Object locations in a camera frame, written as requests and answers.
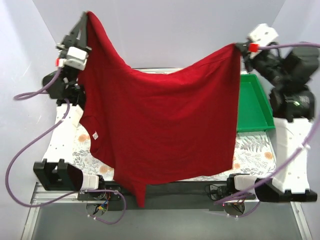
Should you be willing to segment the red t shirt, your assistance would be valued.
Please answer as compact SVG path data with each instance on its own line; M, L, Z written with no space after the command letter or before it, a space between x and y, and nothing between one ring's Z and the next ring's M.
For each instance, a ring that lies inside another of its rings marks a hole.
M87 13L86 95L80 120L90 153L145 205L148 185L232 169L240 93L240 51L229 44L170 74L145 73L119 56Z

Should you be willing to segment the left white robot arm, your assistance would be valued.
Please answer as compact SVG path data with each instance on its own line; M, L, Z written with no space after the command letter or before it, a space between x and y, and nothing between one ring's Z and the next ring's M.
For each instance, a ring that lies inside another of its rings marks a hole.
M77 127L84 113L85 90L78 75L86 67L92 50L87 44L88 14L84 12L69 34L56 45L59 55L57 70L42 79L49 97L56 101L56 127L41 162L33 171L47 191L88 191L95 200L106 196L99 176L83 173L73 166L73 145Z

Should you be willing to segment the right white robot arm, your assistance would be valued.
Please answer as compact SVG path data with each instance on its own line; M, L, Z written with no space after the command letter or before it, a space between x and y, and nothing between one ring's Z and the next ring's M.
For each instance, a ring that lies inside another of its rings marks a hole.
M271 42L260 46L237 43L245 68L256 70L272 84L269 101L276 130L276 169L268 177L244 173L231 174L226 181L227 195L237 199L253 194L261 202L315 202L307 177L309 142L320 125L315 118L316 98L308 87L320 66L318 44L299 42L290 45L286 57L281 46Z

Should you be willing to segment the green plastic tray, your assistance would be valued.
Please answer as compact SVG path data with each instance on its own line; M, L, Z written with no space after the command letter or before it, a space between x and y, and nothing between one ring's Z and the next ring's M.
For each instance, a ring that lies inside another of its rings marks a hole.
M237 132L265 132L275 128L272 109L258 77L240 76Z

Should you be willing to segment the floral patterned table mat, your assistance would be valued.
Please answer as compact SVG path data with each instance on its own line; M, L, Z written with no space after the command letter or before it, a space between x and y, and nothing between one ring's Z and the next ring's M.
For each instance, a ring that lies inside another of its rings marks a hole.
M241 97L254 97L245 103L257 103L257 96L265 96L259 79L253 74L241 72ZM225 181L230 174L249 174L259 178L265 178L276 168L276 157L271 140L267 135L268 129L262 131L238 132L236 136L235 150L233 155L232 169L212 175L197 176L189 178L193 182ZM85 128L79 124L73 141L73 164L86 174L98 174L104 180L112 181L114 169L100 160L94 158L90 153L91 140Z

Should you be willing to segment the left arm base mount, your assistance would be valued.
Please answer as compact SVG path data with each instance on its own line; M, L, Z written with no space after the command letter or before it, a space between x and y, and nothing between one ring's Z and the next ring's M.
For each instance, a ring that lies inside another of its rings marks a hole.
M122 187L116 183L105 183L106 190L114 192L81 192L77 195L77 200L86 203L85 209L90 215L100 217L108 211L122 211L124 209L122 197Z

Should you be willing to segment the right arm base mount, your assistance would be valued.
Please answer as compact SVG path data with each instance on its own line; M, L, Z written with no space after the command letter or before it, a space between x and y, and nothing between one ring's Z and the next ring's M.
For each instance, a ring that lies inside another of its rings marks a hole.
M204 192L210 200L216 202L222 200L233 193L229 190L227 185L215 185L207 184L204 187ZM246 200L256 200L256 195L252 193L245 193L240 196L232 197L231 200L218 205L222 207L227 217L239 218L245 214L245 201Z

